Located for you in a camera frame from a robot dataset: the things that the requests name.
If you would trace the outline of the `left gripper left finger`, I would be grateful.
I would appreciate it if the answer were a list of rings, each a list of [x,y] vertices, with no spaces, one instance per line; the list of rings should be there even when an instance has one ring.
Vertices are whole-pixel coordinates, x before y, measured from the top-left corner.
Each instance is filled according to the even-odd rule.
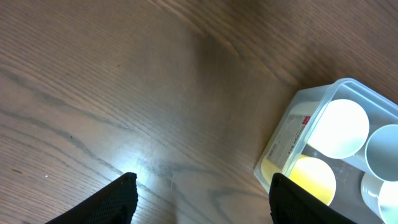
[[[130,224],[138,203],[137,175],[127,172],[48,224]]]

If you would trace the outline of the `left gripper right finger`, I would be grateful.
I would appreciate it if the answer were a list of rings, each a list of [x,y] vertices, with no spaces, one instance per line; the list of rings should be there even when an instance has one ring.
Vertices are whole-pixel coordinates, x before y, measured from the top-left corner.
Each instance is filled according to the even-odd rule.
[[[269,203],[274,224],[354,224],[281,173],[272,176]]]

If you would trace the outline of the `yellow plastic cup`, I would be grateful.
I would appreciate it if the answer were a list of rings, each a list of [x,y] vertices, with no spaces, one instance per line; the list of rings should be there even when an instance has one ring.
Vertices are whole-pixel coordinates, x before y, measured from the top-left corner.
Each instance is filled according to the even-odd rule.
[[[281,163],[281,169],[267,157],[257,164],[255,176],[266,194],[270,192],[272,176],[275,173],[283,173],[287,167],[290,168],[290,173],[287,175],[289,180],[329,206],[336,194],[336,178],[331,167],[315,157],[299,155],[294,159],[294,163],[289,160]]]

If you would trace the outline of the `white plastic cup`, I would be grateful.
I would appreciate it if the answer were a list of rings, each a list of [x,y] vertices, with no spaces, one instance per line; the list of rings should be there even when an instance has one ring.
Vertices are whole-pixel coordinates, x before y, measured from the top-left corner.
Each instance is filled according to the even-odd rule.
[[[321,108],[320,117],[307,144],[332,159],[344,159],[357,153],[369,134],[369,118],[364,108],[352,100],[338,99],[326,105],[318,101],[299,103],[290,113],[312,119],[318,108]]]

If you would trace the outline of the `white plastic bowl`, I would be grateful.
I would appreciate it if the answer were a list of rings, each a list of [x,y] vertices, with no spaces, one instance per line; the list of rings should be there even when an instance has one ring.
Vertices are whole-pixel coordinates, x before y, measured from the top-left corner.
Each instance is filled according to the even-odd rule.
[[[387,182],[365,173],[361,181],[365,204],[386,224],[397,224],[397,182]]]

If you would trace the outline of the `grey plastic cup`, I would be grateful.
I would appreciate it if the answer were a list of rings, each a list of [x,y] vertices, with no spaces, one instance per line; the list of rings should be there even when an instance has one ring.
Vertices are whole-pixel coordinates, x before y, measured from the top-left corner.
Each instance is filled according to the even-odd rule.
[[[375,177],[397,182],[397,125],[388,124],[376,129],[366,143],[365,156]]]

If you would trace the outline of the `clear plastic container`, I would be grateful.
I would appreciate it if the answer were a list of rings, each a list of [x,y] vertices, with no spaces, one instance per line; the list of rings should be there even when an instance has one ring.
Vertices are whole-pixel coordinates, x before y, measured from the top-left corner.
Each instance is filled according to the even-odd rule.
[[[356,223],[397,222],[397,105],[352,78],[298,91],[254,168],[272,176],[307,164],[329,180],[330,208]]]

